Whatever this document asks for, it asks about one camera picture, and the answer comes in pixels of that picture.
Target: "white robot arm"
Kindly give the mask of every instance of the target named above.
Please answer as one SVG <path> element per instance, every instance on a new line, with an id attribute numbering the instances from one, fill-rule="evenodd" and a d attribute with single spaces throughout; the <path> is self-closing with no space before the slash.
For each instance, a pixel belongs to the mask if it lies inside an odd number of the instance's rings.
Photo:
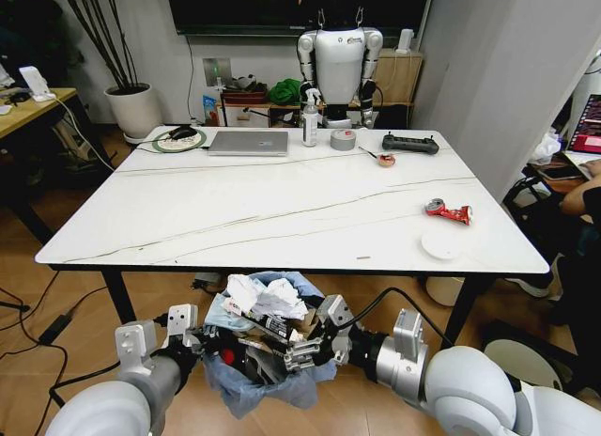
<path id="1" fill-rule="evenodd" d="M 164 413 L 204 352 L 219 344 L 214 327 L 196 329 L 196 306 L 169 309 L 167 338 L 157 351 L 154 323 L 136 321 L 117 328 L 121 362 L 117 381 L 96 384 L 70 400 L 47 436 L 154 436 L 162 434 Z M 330 359 L 361 367 L 367 378 L 390 387 L 412 407 L 433 415 L 453 435 L 593 436 L 601 413 L 563 392 L 512 384 L 483 353 L 453 347 L 426 367 L 422 317 L 403 309 L 393 336 L 365 331 L 341 295 L 317 309 L 323 332 L 298 342 L 285 355 L 298 370 Z"/>

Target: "computer mouse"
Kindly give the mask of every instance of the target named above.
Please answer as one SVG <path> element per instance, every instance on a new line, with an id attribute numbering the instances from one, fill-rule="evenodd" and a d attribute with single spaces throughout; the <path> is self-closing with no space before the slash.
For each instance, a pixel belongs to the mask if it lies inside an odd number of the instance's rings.
<path id="1" fill-rule="evenodd" d="M 178 128 L 169 131 L 169 135 L 171 136 L 172 140 L 179 140 L 181 138 L 192 137 L 196 134 L 196 129 L 193 129 L 190 126 L 179 126 Z"/>

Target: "wooden floor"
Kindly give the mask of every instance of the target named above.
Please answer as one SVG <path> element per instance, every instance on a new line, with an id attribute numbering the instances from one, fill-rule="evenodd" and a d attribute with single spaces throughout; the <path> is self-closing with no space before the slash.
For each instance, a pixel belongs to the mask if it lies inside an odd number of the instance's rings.
<path id="1" fill-rule="evenodd" d="M 110 152 L 118 150 L 116 162 L 129 150 L 118 132 L 104 138 Z M 93 190 L 51 190 L 35 198 L 33 205 L 52 228 L 58 229 L 93 193 Z M 53 276 L 46 266 L 34 262 L 39 243 L 7 209 L 0 208 L 0 287 L 34 304 Z M 192 291 L 193 276 L 187 273 L 126 273 L 128 290 L 139 319 L 152 319 L 169 305 L 198 304 L 201 316 L 210 299 Z M 411 278 L 391 276 L 327 276 L 309 275 L 326 294 L 343 293 L 351 309 L 357 312 L 388 286 L 404 288 L 440 326 L 444 327 L 450 309 L 434 303 Z M 80 296 L 103 286 L 99 273 L 62 272 L 50 289 L 38 312 L 25 323 L 28 331 L 39 336 L 61 312 L 65 312 Z M 407 303 L 390 296 L 365 320 L 374 331 L 389 332 L 401 306 Z M 480 347 L 479 329 L 493 319 L 503 319 L 568 350 L 573 350 L 567 327 L 556 328 L 546 323 L 549 307 L 534 300 L 519 288 L 499 281 L 480 297 L 471 312 L 459 342 Z M 17 321 L 17 314 L 0 308 L 0 327 Z M 104 290 L 92 295 L 78 309 L 70 326 L 55 343 L 69 352 L 65 379 L 82 375 L 112 364 L 116 360 L 114 330 L 119 321 Z M 425 339 L 433 354 L 439 340 L 425 327 Z M 0 354 L 19 350 L 31 343 L 17 326 L 0 332 Z M 33 434 L 48 398 L 48 388 L 60 368 L 62 355 L 52 348 L 36 348 L 0 361 L 0 431 L 7 436 Z M 106 381 L 111 374 L 94 381 L 78 383 L 63 389 L 69 398 L 94 382 Z M 218 393 L 205 383 L 203 368 L 198 367 L 186 388 L 175 398 L 167 414 L 166 435 L 439 435 L 436 421 L 399 400 L 390 390 L 365 379 L 352 366 L 339 370 L 335 381 L 318 386 L 319 402 L 301 411 L 274 399 L 265 399 L 242 420 L 233 417 L 222 404 Z M 55 415 L 53 404 L 49 418 Z"/>

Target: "black tv screen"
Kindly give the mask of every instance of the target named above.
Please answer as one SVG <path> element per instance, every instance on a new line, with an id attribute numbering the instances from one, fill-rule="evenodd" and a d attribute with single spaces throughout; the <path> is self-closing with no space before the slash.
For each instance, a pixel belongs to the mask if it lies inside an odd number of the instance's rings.
<path id="1" fill-rule="evenodd" d="M 317 10 L 326 23 L 355 24 L 363 7 L 362 26 L 376 27 L 385 37 L 404 28 L 420 28 L 427 0 L 169 0 L 180 35 L 290 36 L 317 28 Z"/>

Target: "black game controller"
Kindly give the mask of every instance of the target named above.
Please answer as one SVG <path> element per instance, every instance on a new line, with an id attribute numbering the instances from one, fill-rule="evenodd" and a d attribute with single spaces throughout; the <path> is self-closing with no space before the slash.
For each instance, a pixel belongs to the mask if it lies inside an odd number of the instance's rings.
<path id="1" fill-rule="evenodd" d="M 432 136 L 422 139 L 395 137 L 390 131 L 382 139 L 382 148 L 386 150 L 402 149 L 405 151 L 425 152 L 427 154 L 436 154 L 439 152 L 439 146 Z"/>

